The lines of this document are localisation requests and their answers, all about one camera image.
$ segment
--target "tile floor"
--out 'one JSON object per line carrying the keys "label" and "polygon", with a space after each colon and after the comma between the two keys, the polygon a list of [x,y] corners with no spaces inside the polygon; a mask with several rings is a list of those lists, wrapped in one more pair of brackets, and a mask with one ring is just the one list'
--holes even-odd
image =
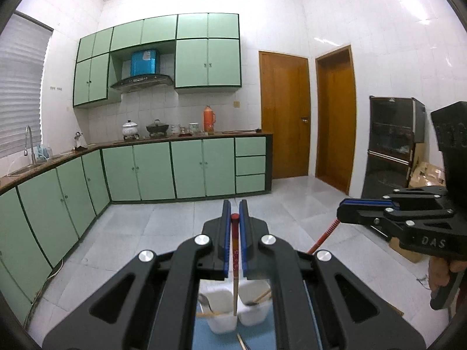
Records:
{"label": "tile floor", "polygon": [[[335,219],[345,195],[314,177],[273,181],[270,195],[248,197],[251,216],[266,221],[269,231],[306,251]],[[231,199],[238,211],[239,199]],[[69,312],[144,249],[172,251],[219,217],[221,200],[148,205],[112,205],[95,222],[68,257],[40,300],[29,326],[39,344]],[[363,227],[340,224],[324,248],[386,301],[403,312],[427,345],[447,325],[447,311],[433,311],[430,291],[416,278],[427,272],[428,259],[413,264]]]}

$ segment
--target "window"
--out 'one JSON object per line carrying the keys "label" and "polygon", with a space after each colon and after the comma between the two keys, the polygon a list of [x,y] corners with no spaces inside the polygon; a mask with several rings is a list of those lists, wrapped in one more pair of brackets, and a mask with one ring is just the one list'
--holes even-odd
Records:
{"label": "window", "polygon": [[0,158],[24,149],[28,125],[34,145],[41,143],[41,81],[51,35],[52,29],[21,13],[0,35]]}

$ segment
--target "brown countertop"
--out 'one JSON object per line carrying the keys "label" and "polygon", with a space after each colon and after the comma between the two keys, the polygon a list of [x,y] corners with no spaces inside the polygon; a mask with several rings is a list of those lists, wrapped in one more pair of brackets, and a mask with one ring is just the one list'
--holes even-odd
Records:
{"label": "brown countertop", "polygon": [[140,145],[145,143],[157,143],[157,142],[169,142],[169,141],[186,141],[190,139],[211,139],[211,138],[235,138],[235,137],[261,137],[265,135],[272,135],[271,132],[231,132],[231,133],[224,133],[224,132],[216,132],[213,135],[209,136],[202,136],[199,134],[195,134],[192,136],[177,136],[171,135],[166,138],[146,138],[146,139],[139,139],[139,140],[119,140],[119,141],[112,141],[112,142],[102,142],[102,143],[93,143],[92,145],[88,145],[86,150],[82,151],[72,151],[69,154],[63,155],[61,157],[57,157],[56,159],[50,160],[48,162],[43,163],[41,166],[38,166],[32,170],[29,170],[25,173],[22,173],[18,176],[3,176],[0,177],[0,195],[4,194],[11,188],[16,187],[17,185],[25,182],[42,174],[48,170],[56,168],[70,160],[73,160],[81,155],[92,153],[95,150],[99,149],[106,149],[110,147],[122,147],[122,146],[131,146],[131,145]]}

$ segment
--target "silver screw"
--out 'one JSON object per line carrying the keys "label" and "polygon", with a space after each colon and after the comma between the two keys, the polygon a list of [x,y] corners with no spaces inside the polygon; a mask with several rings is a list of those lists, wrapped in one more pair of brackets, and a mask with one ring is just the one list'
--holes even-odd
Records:
{"label": "silver screw", "polygon": [[208,244],[209,241],[211,240],[211,238],[209,238],[207,235],[205,234],[200,234],[199,236],[196,236],[195,237],[195,243],[200,245],[200,246],[203,246],[205,244]]}
{"label": "silver screw", "polygon": [[331,260],[332,258],[332,255],[329,251],[327,250],[320,250],[318,251],[318,253],[316,254],[316,257],[322,261],[322,262],[327,262],[329,260]]}
{"label": "silver screw", "polygon": [[265,236],[261,237],[261,242],[264,244],[275,244],[276,238],[270,234],[266,234]]}
{"label": "silver screw", "polygon": [[139,253],[138,258],[142,262],[149,262],[154,258],[154,253],[151,250],[143,250]]}

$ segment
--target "pot lid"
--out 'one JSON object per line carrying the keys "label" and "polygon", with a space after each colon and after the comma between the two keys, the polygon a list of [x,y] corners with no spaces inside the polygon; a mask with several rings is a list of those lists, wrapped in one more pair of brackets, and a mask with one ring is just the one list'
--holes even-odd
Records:
{"label": "pot lid", "polygon": [[135,126],[138,126],[138,124],[135,124],[134,122],[131,122],[131,120],[128,120],[127,123],[122,125],[122,127],[124,127],[124,128],[132,128],[132,127],[135,127]]}
{"label": "pot lid", "polygon": [[164,123],[161,122],[160,120],[154,120],[154,122],[153,122],[152,124],[149,124],[149,125],[147,125],[147,126],[155,126],[155,127],[157,127],[157,126],[166,126],[166,125],[167,125],[167,124],[164,124]]}

